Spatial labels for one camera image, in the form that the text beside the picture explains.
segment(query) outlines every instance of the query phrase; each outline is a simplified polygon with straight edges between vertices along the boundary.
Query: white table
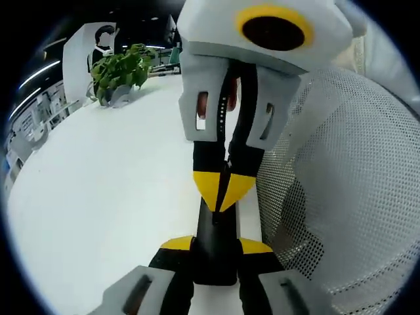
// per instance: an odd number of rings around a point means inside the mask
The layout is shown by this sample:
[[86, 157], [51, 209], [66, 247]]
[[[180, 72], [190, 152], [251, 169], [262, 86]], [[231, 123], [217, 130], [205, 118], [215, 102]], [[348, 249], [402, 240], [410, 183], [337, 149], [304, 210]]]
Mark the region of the white table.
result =
[[[181, 76], [154, 77], [125, 107], [83, 107], [21, 170], [7, 209], [11, 236], [55, 314], [90, 312], [109, 285], [147, 266], [163, 242], [196, 232], [200, 195], [181, 91]], [[238, 108], [228, 115], [227, 135]], [[241, 235], [260, 240], [255, 188], [239, 208]], [[242, 314], [238, 286], [196, 286], [190, 314]]]

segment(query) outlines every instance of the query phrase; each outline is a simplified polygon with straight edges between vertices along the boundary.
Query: ceiling light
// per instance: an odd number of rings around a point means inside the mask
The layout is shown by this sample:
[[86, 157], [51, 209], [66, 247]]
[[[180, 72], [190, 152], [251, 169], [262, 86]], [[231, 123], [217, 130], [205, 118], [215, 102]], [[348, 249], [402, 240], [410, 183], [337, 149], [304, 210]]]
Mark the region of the ceiling light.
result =
[[27, 78], [20, 86], [19, 89], [21, 89], [27, 82], [31, 81], [34, 77], [42, 74], [45, 70], [48, 70], [49, 68], [55, 66], [56, 64], [59, 64], [61, 61], [57, 60], [55, 62], [53, 62], [52, 64], [49, 64], [48, 66], [45, 66], [42, 69], [39, 69], [38, 71], [36, 71], [33, 75], [31, 75], [29, 78]]
[[37, 94], [39, 91], [41, 90], [41, 88], [39, 87], [38, 89], [34, 90], [34, 92], [32, 92], [27, 98], [25, 98], [19, 105], [17, 105], [17, 107], [13, 110], [13, 112], [10, 114], [9, 116], [9, 120], [12, 118], [12, 116], [19, 110], [19, 108], [22, 107], [23, 104], [26, 103], [27, 100], [29, 100], [31, 97], [33, 97], [35, 94]]
[[153, 45], [147, 45], [147, 48], [156, 48], [156, 49], [165, 49], [165, 47], [162, 46], [153, 46]]

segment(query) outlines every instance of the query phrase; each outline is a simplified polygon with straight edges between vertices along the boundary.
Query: green leaves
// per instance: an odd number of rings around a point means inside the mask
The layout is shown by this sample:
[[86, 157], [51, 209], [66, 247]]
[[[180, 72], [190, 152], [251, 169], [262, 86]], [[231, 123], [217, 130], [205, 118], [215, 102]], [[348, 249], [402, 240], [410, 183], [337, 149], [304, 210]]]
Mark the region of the green leaves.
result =
[[94, 84], [99, 84], [97, 97], [102, 99], [107, 90], [115, 90], [120, 85], [131, 87], [135, 84], [141, 87], [147, 80], [154, 55], [153, 49], [143, 44], [135, 44], [125, 54], [115, 54], [100, 59], [91, 70]]

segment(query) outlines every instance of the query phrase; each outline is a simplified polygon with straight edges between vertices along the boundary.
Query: gray gripper housing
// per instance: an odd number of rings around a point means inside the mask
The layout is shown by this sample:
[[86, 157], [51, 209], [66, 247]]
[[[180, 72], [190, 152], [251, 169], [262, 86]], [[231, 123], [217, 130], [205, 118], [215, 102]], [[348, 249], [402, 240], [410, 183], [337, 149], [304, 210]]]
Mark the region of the gray gripper housing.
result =
[[273, 314], [338, 315], [331, 297], [296, 270], [259, 275]]
[[[179, 99], [185, 137], [191, 141], [217, 141], [217, 110], [229, 59], [180, 53], [183, 93]], [[287, 111], [301, 79], [257, 66], [258, 95], [253, 126], [246, 144], [271, 150], [277, 143], [287, 122]], [[197, 100], [200, 92], [207, 92], [205, 130], [197, 130]]]
[[88, 315], [132, 314], [138, 306], [137, 315], [158, 315], [174, 274], [138, 266], [105, 290], [102, 304]]

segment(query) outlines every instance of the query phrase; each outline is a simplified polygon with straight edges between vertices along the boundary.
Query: office ceiling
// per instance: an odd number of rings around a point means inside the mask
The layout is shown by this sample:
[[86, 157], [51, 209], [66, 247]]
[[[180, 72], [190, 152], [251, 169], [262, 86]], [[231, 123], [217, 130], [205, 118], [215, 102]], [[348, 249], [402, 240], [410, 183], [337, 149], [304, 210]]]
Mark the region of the office ceiling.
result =
[[[120, 31], [115, 39], [115, 47], [132, 43], [165, 46], [167, 44], [163, 36], [169, 15], [177, 21], [184, 2], [185, 0], [94, 0], [78, 5], [39, 44], [39, 51], [25, 67], [22, 81], [46, 65], [62, 60], [64, 44], [85, 23], [116, 22]], [[59, 64], [20, 89], [16, 95], [16, 104], [38, 87], [44, 90], [61, 79], [62, 70]]]

